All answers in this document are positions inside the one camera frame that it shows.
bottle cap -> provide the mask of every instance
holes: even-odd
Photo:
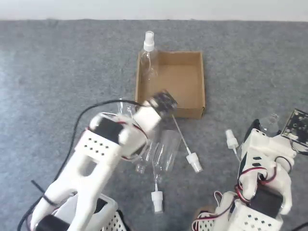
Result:
[[[186,159],[188,163],[191,164],[196,173],[201,172],[203,170],[196,153],[189,154],[188,156],[186,156]]]
[[[151,192],[152,201],[154,204],[154,212],[162,213],[163,212],[163,192],[154,191]]]
[[[154,32],[147,31],[145,32],[145,39],[143,43],[143,49],[147,52],[151,52],[154,50],[155,43],[154,43]]]

clear plastic bottle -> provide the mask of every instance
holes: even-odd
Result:
[[[158,51],[155,49],[154,33],[145,32],[143,49],[141,51],[141,73],[144,81],[150,81],[157,77]]]
[[[161,182],[162,176],[172,170],[178,154],[181,136],[173,130],[164,130],[153,159],[153,174],[155,182]]]
[[[155,155],[157,144],[157,134],[159,127],[154,128],[148,135],[148,143],[144,146],[140,153],[140,157],[134,162],[136,172],[143,174],[146,167],[151,165]]]
[[[141,151],[140,157],[136,160],[136,172],[143,174],[145,168],[151,165],[157,148],[157,143],[149,142]]]
[[[261,131],[269,137],[276,136],[279,130],[278,120],[279,116],[275,113],[272,113],[269,116],[260,119],[259,122]]]

cardboard box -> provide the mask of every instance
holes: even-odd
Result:
[[[200,119],[205,110],[202,52],[160,51],[158,63],[157,78],[142,79],[139,54],[135,100],[142,103],[154,93],[166,89],[178,102],[176,117]]]

perforated plastic part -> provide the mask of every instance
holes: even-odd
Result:
[[[235,201],[227,231],[279,231],[282,223],[280,215],[274,219]]]
[[[199,218],[204,218],[204,217],[209,217],[209,213],[202,213],[198,217]],[[198,231],[213,231],[214,230],[214,222],[215,220],[202,220],[197,222],[196,225],[198,225]]]
[[[110,220],[107,226],[102,228],[101,231],[126,231],[124,223],[118,212],[115,212],[114,217]]]

red wire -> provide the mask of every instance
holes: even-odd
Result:
[[[125,121],[119,121],[118,124],[127,124],[127,122],[125,122]],[[145,134],[145,132],[144,132],[140,127],[138,127],[138,126],[135,125],[135,124],[133,124],[133,126],[134,126],[134,128],[136,128],[136,129],[138,129],[139,131],[141,131],[141,132],[145,135],[146,138],[148,138],[148,136]]]
[[[232,207],[233,202],[234,202],[236,199],[238,199],[238,196],[234,196],[234,198],[233,198],[231,204],[229,205],[229,207],[226,208],[222,213],[217,214],[217,215],[214,215],[214,216],[209,216],[209,217],[204,217],[204,218],[197,218],[196,220],[194,220],[194,222],[195,222],[195,221],[197,221],[197,222],[196,222],[196,224],[195,224],[195,228],[193,229],[193,231],[199,231],[199,222],[198,222],[199,220],[212,220],[212,219],[219,218],[220,216],[222,216],[223,214],[225,214],[225,213]]]
[[[269,178],[268,180],[260,180],[260,183],[263,184],[263,185],[270,183],[276,178],[276,176],[277,176],[277,166],[274,168],[274,175],[271,178]]]

